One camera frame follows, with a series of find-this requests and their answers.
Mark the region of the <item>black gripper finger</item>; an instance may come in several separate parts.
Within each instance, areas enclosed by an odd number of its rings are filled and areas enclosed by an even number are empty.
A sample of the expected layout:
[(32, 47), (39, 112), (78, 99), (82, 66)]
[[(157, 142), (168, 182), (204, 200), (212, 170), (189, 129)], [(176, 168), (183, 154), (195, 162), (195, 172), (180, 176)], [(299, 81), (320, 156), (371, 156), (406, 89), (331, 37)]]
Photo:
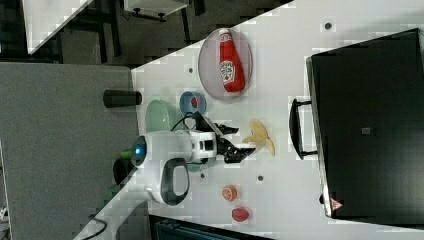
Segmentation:
[(230, 151), (229, 162), (230, 163), (240, 163), (246, 157), (255, 152), (255, 148), (236, 148), (234, 147)]
[(239, 131), (239, 129), (238, 129), (238, 128), (229, 127), (229, 126), (226, 126), (226, 125), (221, 125), (221, 126), (219, 127), (219, 129), (220, 129), (220, 131), (221, 131), (224, 135), (227, 135), (227, 134), (236, 134), (236, 133)]

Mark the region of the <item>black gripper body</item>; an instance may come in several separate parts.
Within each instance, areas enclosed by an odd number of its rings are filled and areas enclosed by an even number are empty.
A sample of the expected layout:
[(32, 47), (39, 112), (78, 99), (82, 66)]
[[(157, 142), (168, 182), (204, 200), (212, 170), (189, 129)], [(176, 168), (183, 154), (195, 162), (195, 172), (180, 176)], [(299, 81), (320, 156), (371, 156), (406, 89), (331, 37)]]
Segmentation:
[(224, 162), (230, 164), (229, 155), (230, 151), (235, 147), (229, 140), (223, 138), (222, 136), (216, 136), (217, 143), (217, 154), (224, 157)]

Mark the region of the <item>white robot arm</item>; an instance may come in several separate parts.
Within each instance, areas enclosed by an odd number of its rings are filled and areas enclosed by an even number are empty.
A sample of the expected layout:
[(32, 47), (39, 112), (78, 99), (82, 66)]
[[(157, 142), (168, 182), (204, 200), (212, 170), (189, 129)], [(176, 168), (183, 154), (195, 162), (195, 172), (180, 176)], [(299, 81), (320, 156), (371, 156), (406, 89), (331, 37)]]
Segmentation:
[(202, 130), (145, 133), (131, 149), (135, 169), (73, 240), (116, 240), (118, 229), (140, 204), (153, 201), (177, 206), (185, 200), (190, 190), (191, 164), (203, 165), (218, 156), (234, 164), (253, 152), (252, 147), (233, 145), (214, 124)]

